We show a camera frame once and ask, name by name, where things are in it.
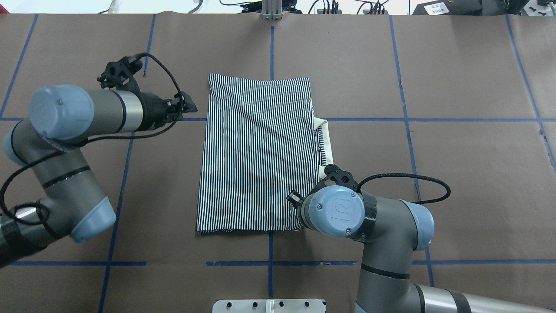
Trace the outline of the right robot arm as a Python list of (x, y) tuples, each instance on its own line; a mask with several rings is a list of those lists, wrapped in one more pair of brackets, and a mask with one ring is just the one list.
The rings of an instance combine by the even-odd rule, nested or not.
[(427, 248), (434, 219), (420, 204), (325, 186), (287, 200), (302, 225), (363, 244), (357, 313), (550, 313), (551, 309), (412, 283), (413, 253)]

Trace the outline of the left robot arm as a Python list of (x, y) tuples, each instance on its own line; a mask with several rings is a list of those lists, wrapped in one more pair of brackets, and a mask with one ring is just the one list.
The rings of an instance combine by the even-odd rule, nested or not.
[(6, 190), (16, 175), (2, 185), (1, 267), (66, 236), (80, 243), (115, 224), (115, 210), (81, 147), (96, 139), (127, 139), (128, 133), (155, 131), (196, 111), (185, 92), (161, 99), (122, 89), (39, 88), (28, 117), (10, 129), (3, 148), (20, 165), (17, 174), (33, 170), (45, 196), (7, 208)]

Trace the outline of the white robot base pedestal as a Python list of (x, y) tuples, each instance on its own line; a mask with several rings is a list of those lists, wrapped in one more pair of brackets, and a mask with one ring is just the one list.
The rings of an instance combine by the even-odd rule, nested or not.
[(326, 313), (325, 300), (305, 299), (248, 299), (218, 300), (213, 313)]

